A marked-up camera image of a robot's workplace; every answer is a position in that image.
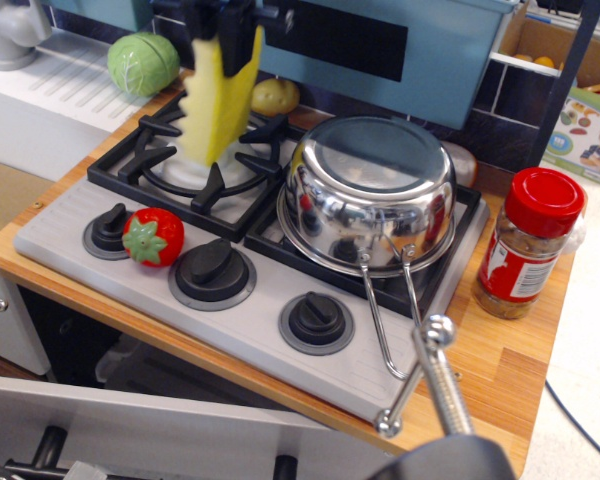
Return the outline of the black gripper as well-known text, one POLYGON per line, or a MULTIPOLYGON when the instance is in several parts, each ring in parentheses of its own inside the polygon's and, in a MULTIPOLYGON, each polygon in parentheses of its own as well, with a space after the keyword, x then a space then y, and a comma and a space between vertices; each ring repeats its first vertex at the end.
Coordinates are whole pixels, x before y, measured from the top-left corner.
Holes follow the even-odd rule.
POLYGON ((211 40, 217 34, 218 22, 225 77, 234 77, 251 60, 255 24, 279 33, 288 33, 294 25, 293 2, 262 3, 255 8, 254 1, 228 1, 219 14, 218 1, 182 0, 180 10, 191 40, 211 40))

